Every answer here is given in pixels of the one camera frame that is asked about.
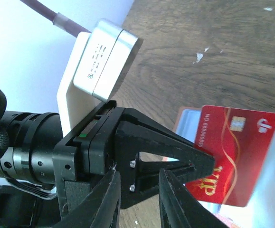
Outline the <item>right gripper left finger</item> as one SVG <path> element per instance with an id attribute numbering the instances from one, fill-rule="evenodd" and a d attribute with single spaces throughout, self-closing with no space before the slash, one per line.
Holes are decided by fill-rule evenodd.
<path id="1" fill-rule="evenodd" d="M 121 176 L 110 170 L 78 207 L 55 228 L 117 228 L 121 204 Z"/>

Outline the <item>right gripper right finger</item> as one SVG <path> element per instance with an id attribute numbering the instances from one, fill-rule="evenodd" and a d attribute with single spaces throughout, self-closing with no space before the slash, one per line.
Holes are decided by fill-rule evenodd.
<path id="1" fill-rule="evenodd" d="M 227 225 L 205 209 L 175 177 L 159 172 L 159 206 L 162 228 L 226 228 Z"/>

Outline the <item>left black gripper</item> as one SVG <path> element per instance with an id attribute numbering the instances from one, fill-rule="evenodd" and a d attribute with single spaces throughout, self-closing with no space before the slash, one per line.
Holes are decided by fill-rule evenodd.
<path id="1" fill-rule="evenodd" d="M 159 171 L 184 184 L 212 174 L 215 159 L 133 108 L 99 104 L 54 148 L 61 217 L 67 216 L 115 167 L 121 175 L 121 208 L 158 194 Z"/>

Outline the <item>pink card holder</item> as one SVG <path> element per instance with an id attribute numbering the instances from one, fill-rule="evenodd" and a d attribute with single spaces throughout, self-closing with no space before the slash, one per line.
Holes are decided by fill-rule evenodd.
<path id="1" fill-rule="evenodd" d="M 182 107 L 174 126 L 176 134 L 195 144 L 202 108 Z M 244 207 L 200 201 L 210 212 L 235 221 L 242 228 L 275 228 L 275 133 L 256 186 Z"/>

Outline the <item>red VIP card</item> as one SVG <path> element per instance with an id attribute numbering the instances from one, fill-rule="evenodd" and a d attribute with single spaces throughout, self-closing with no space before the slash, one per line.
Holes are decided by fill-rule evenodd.
<path id="1" fill-rule="evenodd" d="M 195 147 L 213 155 L 211 175 L 186 183 L 204 202 L 244 207 L 249 202 L 275 133 L 275 113 L 205 105 Z"/>

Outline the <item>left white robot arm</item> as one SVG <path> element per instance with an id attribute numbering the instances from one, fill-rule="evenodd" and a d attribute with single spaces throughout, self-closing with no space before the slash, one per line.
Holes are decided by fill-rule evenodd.
<path id="1" fill-rule="evenodd" d="M 154 195 L 164 228 L 209 221 L 184 184 L 215 159 L 146 115 L 100 103 L 63 135 L 59 114 L 6 104 L 0 90 L 0 228 L 116 228 L 121 209 Z"/>

